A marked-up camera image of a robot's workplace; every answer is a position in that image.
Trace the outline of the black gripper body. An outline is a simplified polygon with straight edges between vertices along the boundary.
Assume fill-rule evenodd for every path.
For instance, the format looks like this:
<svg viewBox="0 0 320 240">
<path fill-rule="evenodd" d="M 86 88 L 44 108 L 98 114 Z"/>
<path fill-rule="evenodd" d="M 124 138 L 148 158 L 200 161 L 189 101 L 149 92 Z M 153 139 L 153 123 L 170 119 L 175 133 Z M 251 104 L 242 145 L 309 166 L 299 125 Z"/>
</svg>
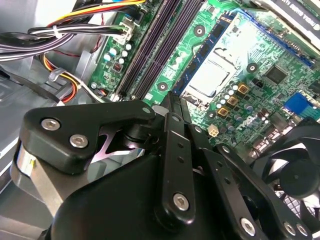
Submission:
<svg viewBox="0 0 320 240">
<path fill-rule="evenodd" d="M 142 156 L 78 189 L 60 206 L 48 240 L 238 240 L 237 219 L 191 154 Z"/>
</svg>

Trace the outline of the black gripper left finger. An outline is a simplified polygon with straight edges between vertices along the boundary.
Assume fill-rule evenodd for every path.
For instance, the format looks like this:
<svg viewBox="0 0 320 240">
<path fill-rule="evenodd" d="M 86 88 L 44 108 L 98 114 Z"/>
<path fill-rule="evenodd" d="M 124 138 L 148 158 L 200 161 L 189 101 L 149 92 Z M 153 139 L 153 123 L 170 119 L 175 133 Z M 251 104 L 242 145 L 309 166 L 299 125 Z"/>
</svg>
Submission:
<svg viewBox="0 0 320 240">
<path fill-rule="evenodd" d="M 155 214 L 186 226 L 196 215 L 191 143 L 180 106 L 152 108 L 140 100 L 42 107 L 23 117 L 10 169 L 14 184 L 52 214 L 86 185 L 91 163 L 123 150 L 145 149 L 160 162 Z"/>
</svg>

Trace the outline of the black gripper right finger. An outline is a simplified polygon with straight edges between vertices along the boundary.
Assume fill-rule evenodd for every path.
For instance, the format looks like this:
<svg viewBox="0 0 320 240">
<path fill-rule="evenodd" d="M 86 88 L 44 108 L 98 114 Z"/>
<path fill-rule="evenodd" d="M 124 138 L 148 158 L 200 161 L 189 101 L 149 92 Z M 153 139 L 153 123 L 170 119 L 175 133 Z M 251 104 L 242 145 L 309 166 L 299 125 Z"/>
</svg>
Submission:
<svg viewBox="0 0 320 240">
<path fill-rule="evenodd" d="M 212 147 L 203 130 L 191 123 L 187 102 L 179 99 L 188 123 L 193 154 L 215 193 L 225 240 L 311 240 L 312 232 L 232 149 Z"/>
</svg>

